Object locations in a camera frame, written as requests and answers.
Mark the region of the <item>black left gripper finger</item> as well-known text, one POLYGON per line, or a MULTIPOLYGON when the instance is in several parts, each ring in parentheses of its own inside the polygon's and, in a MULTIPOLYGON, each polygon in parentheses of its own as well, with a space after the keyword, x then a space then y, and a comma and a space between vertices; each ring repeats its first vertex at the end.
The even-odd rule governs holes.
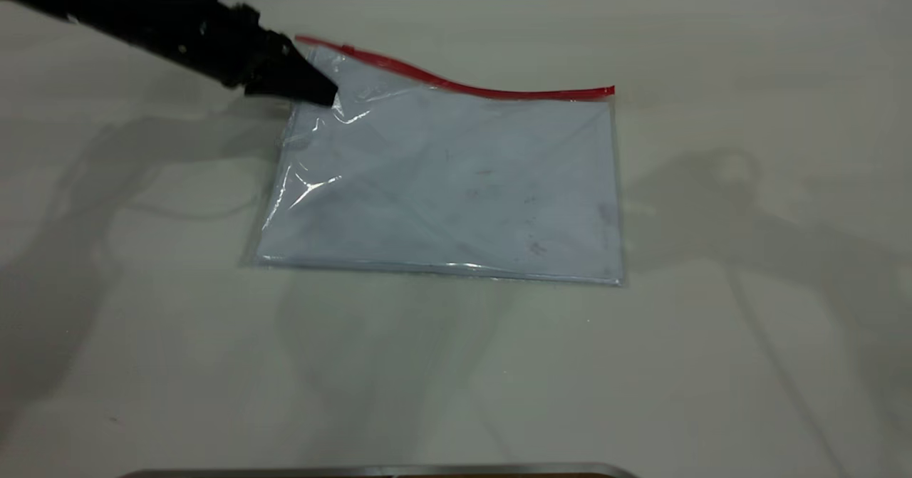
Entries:
POLYGON ((294 43, 282 33, 269 33, 269 59, 265 65, 265 75, 278 75, 278 73, 295 73, 296 75, 305 75, 305 73, 322 73, 315 66, 311 65, 294 43))
POLYGON ((322 73, 305 73, 303 76, 295 73, 273 73, 248 81, 244 86, 244 94, 331 107, 336 98, 336 83, 322 73))

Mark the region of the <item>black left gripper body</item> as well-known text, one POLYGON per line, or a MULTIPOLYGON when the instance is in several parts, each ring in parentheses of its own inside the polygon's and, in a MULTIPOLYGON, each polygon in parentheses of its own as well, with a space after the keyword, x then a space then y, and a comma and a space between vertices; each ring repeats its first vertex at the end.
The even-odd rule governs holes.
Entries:
POLYGON ((287 36, 259 23, 246 4, 189 3, 187 67, 228 88, 280 91, 286 75, 287 36))

